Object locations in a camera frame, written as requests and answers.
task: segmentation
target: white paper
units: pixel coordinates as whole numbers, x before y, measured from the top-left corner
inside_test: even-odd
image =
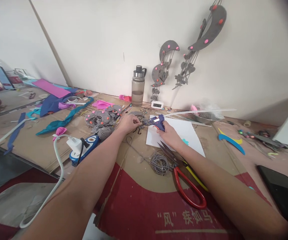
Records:
[[[201,142],[190,122],[167,117],[165,118],[165,120],[176,130],[176,132],[184,142],[188,142],[187,145],[189,145],[192,149],[205,157]],[[161,144],[161,141],[164,142],[161,136],[156,132],[156,130],[157,128],[155,128],[153,125],[148,127],[146,145],[160,147],[158,143]]]

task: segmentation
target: hot glue gun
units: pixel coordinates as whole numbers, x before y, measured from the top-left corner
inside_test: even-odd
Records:
[[[151,118],[151,124],[154,125],[157,129],[165,132],[165,127],[163,121],[165,120],[164,115],[160,114],[158,117]]]

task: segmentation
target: water bottle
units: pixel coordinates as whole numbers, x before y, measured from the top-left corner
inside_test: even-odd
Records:
[[[141,65],[137,65],[134,70],[131,81],[131,104],[134,106],[141,107],[143,104],[146,70]]]

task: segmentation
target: crescent moon decoration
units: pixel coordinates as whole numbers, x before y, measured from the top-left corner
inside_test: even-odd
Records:
[[[191,73],[196,70],[194,64],[199,51],[210,45],[210,43],[215,40],[222,30],[226,21],[226,10],[221,3],[222,0],[215,0],[213,2],[212,6],[210,7],[210,15],[208,16],[207,20],[205,18],[203,20],[197,41],[188,47],[188,54],[184,54],[185,62],[182,62],[181,64],[181,73],[175,76],[177,83],[175,84],[176,86],[173,88],[173,90],[178,86],[188,84],[188,78],[190,77]],[[204,33],[210,19],[210,26]]]
[[[160,86],[165,84],[168,77],[168,71],[170,69],[172,59],[175,51],[179,51],[180,47],[173,40],[164,42],[160,49],[160,64],[156,65],[152,70],[152,79],[154,84],[152,89],[152,101],[158,101],[158,94],[160,93]]]

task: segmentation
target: forearm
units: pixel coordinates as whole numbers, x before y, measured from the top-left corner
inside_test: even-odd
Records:
[[[124,136],[114,131],[76,167],[32,222],[23,239],[82,238]]]
[[[245,236],[285,237],[288,233],[288,222],[254,190],[189,146],[181,144],[176,150],[194,169],[225,214]]]

